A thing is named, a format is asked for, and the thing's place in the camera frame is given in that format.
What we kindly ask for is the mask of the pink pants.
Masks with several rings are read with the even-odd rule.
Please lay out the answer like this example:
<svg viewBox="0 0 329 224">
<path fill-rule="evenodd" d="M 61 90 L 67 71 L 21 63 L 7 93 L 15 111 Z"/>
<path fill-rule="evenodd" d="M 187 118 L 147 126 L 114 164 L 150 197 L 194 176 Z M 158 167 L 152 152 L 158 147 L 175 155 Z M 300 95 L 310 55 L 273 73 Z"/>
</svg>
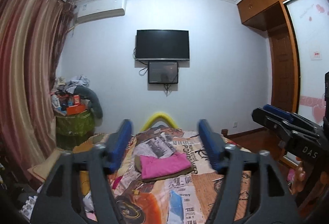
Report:
<svg viewBox="0 0 329 224">
<path fill-rule="evenodd" d="M 192 168 L 191 162 L 184 153 L 175 152 L 166 158 L 156 158 L 140 155 L 142 178 L 151 179 L 169 176 Z"/>
</svg>

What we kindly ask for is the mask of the brown wooden door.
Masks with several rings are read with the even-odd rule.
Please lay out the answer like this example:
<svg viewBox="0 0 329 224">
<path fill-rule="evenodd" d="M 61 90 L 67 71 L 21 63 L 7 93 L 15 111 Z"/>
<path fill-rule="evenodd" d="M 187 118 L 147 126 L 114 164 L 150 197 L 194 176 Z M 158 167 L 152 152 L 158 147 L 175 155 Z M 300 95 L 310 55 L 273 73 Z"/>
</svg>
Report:
<svg viewBox="0 0 329 224">
<path fill-rule="evenodd" d="M 287 112 L 295 111 L 295 65 L 291 39 L 287 27 L 269 32 L 272 60 L 272 101 L 274 107 Z"/>
</svg>

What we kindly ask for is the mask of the green storage basket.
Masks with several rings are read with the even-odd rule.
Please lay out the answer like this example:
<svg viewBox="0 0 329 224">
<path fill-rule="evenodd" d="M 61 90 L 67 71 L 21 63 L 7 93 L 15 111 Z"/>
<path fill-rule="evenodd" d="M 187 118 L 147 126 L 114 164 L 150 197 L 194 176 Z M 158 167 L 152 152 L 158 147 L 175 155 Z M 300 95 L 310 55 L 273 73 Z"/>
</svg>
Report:
<svg viewBox="0 0 329 224">
<path fill-rule="evenodd" d="M 56 145 L 72 150 L 94 134 L 94 116 L 89 110 L 70 116 L 56 116 Z"/>
</svg>

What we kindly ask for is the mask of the olive green pants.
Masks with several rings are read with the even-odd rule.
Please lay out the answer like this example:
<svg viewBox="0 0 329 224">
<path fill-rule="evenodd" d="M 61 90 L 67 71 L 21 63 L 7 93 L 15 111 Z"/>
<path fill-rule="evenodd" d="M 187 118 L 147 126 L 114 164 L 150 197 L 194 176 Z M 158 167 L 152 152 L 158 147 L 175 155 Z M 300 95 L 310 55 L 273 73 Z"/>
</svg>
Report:
<svg viewBox="0 0 329 224">
<path fill-rule="evenodd" d="M 186 155 L 178 152 L 166 158 L 135 156 L 134 164 L 145 182 L 177 177 L 193 171 L 193 164 Z"/>
</svg>

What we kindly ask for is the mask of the newspaper print bed quilt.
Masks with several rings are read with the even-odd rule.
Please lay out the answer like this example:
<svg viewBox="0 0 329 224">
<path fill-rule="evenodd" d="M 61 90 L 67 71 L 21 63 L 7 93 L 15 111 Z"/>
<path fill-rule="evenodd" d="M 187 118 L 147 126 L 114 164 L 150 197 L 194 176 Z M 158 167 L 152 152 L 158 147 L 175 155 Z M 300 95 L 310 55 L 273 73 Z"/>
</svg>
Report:
<svg viewBox="0 0 329 224">
<path fill-rule="evenodd" d="M 166 158 L 184 153 L 192 167 L 169 178 L 144 180 L 135 161 L 141 155 Z M 165 126 L 131 137 L 121 167 L 108 176 L 126 223 L 205 223 L 224 177 L 216 173 L 196 131 Z"/>
</svg>

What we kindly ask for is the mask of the orange box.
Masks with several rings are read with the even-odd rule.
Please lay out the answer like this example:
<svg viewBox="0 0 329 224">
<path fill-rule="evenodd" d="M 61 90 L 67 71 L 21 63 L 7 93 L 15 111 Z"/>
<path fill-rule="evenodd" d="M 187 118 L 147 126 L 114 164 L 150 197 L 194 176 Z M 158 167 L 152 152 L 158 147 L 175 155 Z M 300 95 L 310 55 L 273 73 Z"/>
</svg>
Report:
<svg viewBox="0 0 329 224">
<path fill-rule="evenodd" d="M 80 105 L 73 105 L 70 107 L 67 107 L 66 109 L 66 114 L 68 116 L 75 115 L 75 114 L 80 114 L 86 110 L 85 105 L 80 104 Z"/>
</svg>

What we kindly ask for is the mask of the grey plush pillow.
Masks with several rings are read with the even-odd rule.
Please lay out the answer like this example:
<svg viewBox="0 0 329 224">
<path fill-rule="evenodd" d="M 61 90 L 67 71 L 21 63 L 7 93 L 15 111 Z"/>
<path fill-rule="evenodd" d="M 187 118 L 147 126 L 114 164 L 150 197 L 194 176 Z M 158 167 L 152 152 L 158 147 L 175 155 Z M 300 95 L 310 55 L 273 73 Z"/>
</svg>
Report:
<svg viewBox="0 0 329 224">
<path fill-rule="evenodd" d="M 77 86 L 74 95 L 79 95 L 82 99 L 89 100 L 88 109 L 92 109 L 94 116 L 98 119 L 103 118 L 103 110 L 99 102 L 98 96 L 88 87 Z"/>
</svg>

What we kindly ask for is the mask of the white wardrobe sliding door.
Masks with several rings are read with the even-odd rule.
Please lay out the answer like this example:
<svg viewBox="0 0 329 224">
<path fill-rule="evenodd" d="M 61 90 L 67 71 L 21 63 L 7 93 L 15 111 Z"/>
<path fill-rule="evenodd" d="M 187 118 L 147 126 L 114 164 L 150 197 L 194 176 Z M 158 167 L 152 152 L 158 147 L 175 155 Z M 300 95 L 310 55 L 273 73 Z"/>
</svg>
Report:
<svg viewBox="0 0 329 224">
<path fill-rule="evenodd" d="M 321 125 L 326 109 L 328 0 L 287 0 L 299 59 L 298 114 Z"/>
</svg>

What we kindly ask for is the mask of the yellow foam headboard guard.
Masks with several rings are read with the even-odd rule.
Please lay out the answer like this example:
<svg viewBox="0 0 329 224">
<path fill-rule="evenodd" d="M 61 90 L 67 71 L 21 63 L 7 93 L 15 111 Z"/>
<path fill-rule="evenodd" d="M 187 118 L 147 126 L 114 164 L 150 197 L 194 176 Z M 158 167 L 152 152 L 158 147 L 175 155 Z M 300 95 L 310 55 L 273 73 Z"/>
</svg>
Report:
<svg viewBox="0 0 329 224">
<path fill-rule="evenodd" d="M 155 123 L 164 122 L 171 128 L 179 128 L 178 124 L 173 120 L 171 116 L 164 112 L 157 112 L 152 114 L 150 118 L 145 122 L 145 124 L 140 129 L 140 132 L 144 132 L 150 129 Z"/>
</svg>

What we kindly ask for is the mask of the pile of grey clothes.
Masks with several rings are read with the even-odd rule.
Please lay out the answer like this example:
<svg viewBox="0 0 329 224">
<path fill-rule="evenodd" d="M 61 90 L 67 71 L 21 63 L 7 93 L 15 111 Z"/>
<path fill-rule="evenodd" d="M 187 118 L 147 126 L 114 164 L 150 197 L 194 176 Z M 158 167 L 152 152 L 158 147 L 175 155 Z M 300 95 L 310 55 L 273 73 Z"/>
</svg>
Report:
<svg viewBox="0 0 329 224">
<path fill-rule="evenodd" d="M 66 80 L 64 77 L 57 78 L 54 89 L 56 91 L 62 91 L 65 93 L 73 94 L 76 87 L 88 87 L 90 84 L 90 80 L 88 77 L 82 75 L 74 76 L 70 80 Z"/>
</svg>

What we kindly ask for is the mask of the striped pink curtain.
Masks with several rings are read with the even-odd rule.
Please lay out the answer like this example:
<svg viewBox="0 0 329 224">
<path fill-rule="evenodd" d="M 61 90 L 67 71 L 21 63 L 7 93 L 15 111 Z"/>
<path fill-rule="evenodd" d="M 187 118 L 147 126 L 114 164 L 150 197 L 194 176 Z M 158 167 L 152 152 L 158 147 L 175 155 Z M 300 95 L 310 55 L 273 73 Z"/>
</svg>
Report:
<svg viewBox="0 0 329 224">
<path fill-rule="evenodd" d="M 1 0 L 1 141 L 24 179 L 56 146 L 51 90 L 73 16 L 70 0 Z"/>
</svg>

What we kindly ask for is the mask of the white air conditioner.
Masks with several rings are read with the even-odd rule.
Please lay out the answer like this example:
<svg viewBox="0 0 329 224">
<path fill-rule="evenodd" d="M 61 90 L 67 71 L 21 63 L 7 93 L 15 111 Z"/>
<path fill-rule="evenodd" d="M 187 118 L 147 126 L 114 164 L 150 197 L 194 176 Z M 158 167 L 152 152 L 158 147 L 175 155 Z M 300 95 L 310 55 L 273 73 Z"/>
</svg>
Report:
<svg viewBox="0 0 329 224">
<path fill-rule="evenodd" d="M 125 15 L 126 0 L 93 0 L 79 7 L 78 24 Z"/>
</svg>

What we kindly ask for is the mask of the small black wall monitor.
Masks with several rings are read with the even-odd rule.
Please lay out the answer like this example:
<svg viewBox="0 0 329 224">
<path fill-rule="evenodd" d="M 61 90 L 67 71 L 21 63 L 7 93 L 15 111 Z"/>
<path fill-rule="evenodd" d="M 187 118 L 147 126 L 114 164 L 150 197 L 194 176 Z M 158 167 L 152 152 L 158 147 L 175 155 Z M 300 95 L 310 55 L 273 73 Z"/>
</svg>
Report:
<svg viewBox="0 0 329 224">
<path fill-rule="evenodd" d="M 150 61 L 148 63 L 149 84 L 177 84 L 178 62 Z"/>
</svg>

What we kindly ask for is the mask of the wall mounted black television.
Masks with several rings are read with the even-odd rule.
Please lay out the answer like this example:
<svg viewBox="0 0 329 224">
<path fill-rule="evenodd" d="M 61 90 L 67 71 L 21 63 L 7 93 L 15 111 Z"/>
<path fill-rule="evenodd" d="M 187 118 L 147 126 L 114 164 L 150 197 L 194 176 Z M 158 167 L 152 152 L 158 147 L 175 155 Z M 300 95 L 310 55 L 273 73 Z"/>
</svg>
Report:
<svg viewBox="0 0 329 224">
<path fill-rule="evenodd" d="M 189 31 L 137 30 L 135 58 L 139 61 L 189 61 Z"/>
</svg>

